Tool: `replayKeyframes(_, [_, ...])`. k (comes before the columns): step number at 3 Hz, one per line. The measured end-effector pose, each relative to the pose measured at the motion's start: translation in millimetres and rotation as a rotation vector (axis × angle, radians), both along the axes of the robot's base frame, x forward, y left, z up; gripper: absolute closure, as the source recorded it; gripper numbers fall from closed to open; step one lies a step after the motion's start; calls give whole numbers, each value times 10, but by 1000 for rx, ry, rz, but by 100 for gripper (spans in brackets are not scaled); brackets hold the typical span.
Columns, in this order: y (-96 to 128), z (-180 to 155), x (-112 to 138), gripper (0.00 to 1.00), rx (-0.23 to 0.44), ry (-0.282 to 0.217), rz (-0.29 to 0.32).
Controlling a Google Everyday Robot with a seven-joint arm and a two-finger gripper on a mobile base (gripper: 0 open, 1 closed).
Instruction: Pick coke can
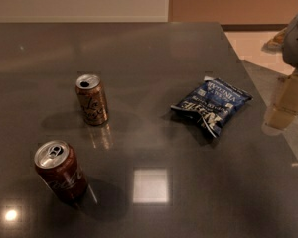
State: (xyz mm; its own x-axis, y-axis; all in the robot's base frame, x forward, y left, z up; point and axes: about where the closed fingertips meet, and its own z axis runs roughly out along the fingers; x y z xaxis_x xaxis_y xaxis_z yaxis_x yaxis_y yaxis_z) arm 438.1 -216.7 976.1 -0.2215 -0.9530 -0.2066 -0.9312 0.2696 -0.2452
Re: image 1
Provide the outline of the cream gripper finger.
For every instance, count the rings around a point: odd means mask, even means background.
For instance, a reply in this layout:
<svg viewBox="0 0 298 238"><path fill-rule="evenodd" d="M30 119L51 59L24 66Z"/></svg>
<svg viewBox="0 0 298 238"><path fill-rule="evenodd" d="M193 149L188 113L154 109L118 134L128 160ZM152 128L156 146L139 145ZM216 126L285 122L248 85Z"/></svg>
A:
<svg viewBox="0 0 298 238"><path fill-rule="evenodd" d="M264 116L264 125L276 130L286 129L298 116L298 70L279 83L271 105Z"/></svg>

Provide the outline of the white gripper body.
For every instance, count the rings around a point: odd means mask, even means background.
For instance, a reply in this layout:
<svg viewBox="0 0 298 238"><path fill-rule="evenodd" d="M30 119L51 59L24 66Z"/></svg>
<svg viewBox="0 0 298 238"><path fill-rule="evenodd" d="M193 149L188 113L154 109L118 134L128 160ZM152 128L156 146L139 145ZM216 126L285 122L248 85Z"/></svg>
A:
<svg viewBox="0 0 298 238"><path fill-rule="evenodd" d="M285 63L298 69L298 13L286 28L282 56Z"/></svg>

